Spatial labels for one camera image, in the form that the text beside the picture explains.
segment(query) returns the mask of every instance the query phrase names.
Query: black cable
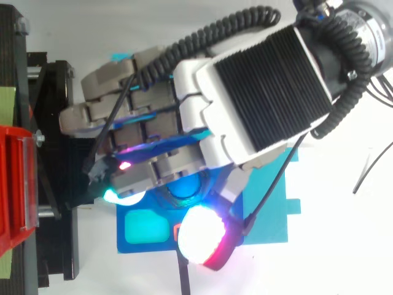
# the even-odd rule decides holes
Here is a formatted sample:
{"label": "black cable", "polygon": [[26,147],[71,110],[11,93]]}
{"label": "black cable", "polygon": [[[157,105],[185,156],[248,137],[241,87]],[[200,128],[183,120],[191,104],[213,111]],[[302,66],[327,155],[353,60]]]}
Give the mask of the black cable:
{"label": "black cable", "polygon": [[387,103],[386,101],[380,99],[379,97],[377,97],[374,93],[372,93],[369,89],[366,90],[367,93],[369,95],[371,95],[371,97],[375,98],[376,100],[378,100],[380,103],[383,103],[385,106],[388,106],[390,108],[393,108],[393,104]]}
{"label": "black cable", "polygon": [[392,84],[389,82],[389,80],[386,79],[386,77],[385,77],[384,75],[382,75],[380,78],[381,78],[381,80],[384,82],[384,84],[389,88],[389,90],[390,90],[391,92],[393,92],[393,86],[392,86]]}
{"label": "black cable", "polygon": [[361,187],[362,183],[364,182],[364,180],[366,179],[367,175],[369,174],[369,172],[372,170],[372,168],[375,166],[375,164],[379,161],[379,159],[385,154],[385,152],[387,152],[388,149],[390,149],[393,146],[393,142],[388,145],[386,147],[386,149],[383,150],[383,152],[375,159],[375,161],[371,164],[371,166],[367,169],[366,173],[364,173],[364,175],[362,176],[362,178],[358,181],[358,183],[356,184],[353,193],[356,194],[357,191],[359,190],[359,188]]}
{"label": "black cable", "polygon": [[278,171],[275,179],[273,180],[272,184],[270,185],[269,189],[267,190],[266,194],[263,196],[262,200],[258,204],[257,208],[244,220],[244,235],[248,235],[248,233],[250,232],[252,226],[255,223],[255,220],[257,219],[257,215],[258,215],[259,211],[262,209],[262,207],[264,206],[266,201],[269,199],[271,193],[276,188],[278,181],[281,179],[281,176],[284,174],[285,169],[287,168],[288,164],[292,160],[292,157],[296,153],[296,151],[299,148],[300,144],[305,139],[306,135],[307,135],[307,133],[302,135],[297,140],[297,142],[293,146],[292,150],[289,152],[288,157],[285,159],[285,162],[283,163],[283,165],[281,166],[280,170]]}
{"label": "black cable", "polygon": [[123,88],[119,98],[117,99],[116,104],[115,104],[111,114],[109,115],[104,128],[101,130],[100,134],[96,137],[96,140],[95,140],[94,145],[88,154],[88,157],[84,160],[84,165],[82,167],[82,171],[85,174],[89,174],[91,168],[93,168],[94,163],[95,163],[96,153],[98,152],[99,147],[102,145],[103,141],[105,140],[105,138],[108,134],[108,131],[109,131],[110,127],[112,126],[119,109],[122,107],[124,99],[126,98],[128,92],[130,91],[131,85],[132,85],[133,81],[135,80],[135,78],[136,77],[134,75],[132,75],[125,82],[124,88]]}
{"label": "black cable", "polygon": [[357,78],[348,83],[348,88],[337,99],[326,120],[311,131],[314,138],[322,139],[337,128],[359,102],[370,83],[373,68],[370,54],[362,44],[358,33],[346,21],[335,16],[334,10],[331,10],[330,17],[323,19],[313,28],[316,36],[327,44],[335,46],[349,68],[357,73]]}
{"label": "black cable", "polygon": [[234,36],[236,33],[249,28],[261,26],[269,28],[275,26],[281,19],[281,13],[271,7],[251,7],[224,17],[215,23],[205,26],[196,33],[181,39],[169,47],[158,58],[151,61],[147,66],[137,71],[135,76],[128,78],[125,87],[116,101],[115,107],[108,117],[104,128],[96,139],[88,158],[85,159],[83,171],[89,174],[94,166],[95,154],[104,141],[113,121],[119,111],[125,97],[130,91],[131,85],[136,78],[139,89],[148,91],[155,83],[166,79],[175,69],[177,64],[185,59],[194,57],[198,52],[206,50],[224,39]]}
{"label": "black cable", "polygon": [[382,91],[380,91],[379,89],[378,89],[378,87],[374,84],[374,82],[371,80],[370,81],[370,84],[371,84],[371,86],[374,88],[374,90],[379,94],[379,95],[381,95],[383,98],[386,98],[387,100],[390,100],[390,98],[385,94],[385,93],[383,93]]}
{"label": "black cable", "polygon": [[393,101],[393,96],[392,96],[392,93],[389,91],[389,89],[388,89],[388,87],[386,86],[386,82],[390,85],[390,83],[389,83],[389,81],[387,81],[387,79],[384,77],[384,76],[382,76],[382,77],[378,77],[378,78],[376,78],[377,80],[378,80],[378,82],[381,84],[381,87],[383,88],[383,90],[386,92],[386,95],[387,95],[387,97],[388,97],[388,99],[390,100],[390,101]]}

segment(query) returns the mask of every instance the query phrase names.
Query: white glowing light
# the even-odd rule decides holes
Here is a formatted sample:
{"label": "white glowing light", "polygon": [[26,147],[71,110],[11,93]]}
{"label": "white glowing light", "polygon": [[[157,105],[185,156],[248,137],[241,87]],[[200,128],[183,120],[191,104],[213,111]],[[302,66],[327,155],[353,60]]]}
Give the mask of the white glowing light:
{"label": "white glowing light", "polygon": [[131,167],[131,163],[128,162],[122,162],[119,166],[120,170],[126,170],[127,168]]}
{"label": "white glowing light", "polygon": [[139,203],[145,196],[145,193],[146,192],[140,192],[127,198],[119,198],[113,190],[108,189],[104,194],[104,200],[109,203],[118,204],[121,206],[132,206]]}
{"label": "white glowing light", "polygon": [[225,235],[225,225],[215,211],[205,206],[188,210],[179,229],[178,243],[183,256],[196,264],[206,262]]}

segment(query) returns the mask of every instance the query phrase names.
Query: red container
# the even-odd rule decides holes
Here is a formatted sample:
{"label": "red container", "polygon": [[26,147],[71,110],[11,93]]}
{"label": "red container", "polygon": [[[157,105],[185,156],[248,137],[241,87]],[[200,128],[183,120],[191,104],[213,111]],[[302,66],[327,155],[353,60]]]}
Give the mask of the red container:
{"label": "red container", "polygon": [[33,135],[0,126],[0,256],[38,226],[37,160]]}

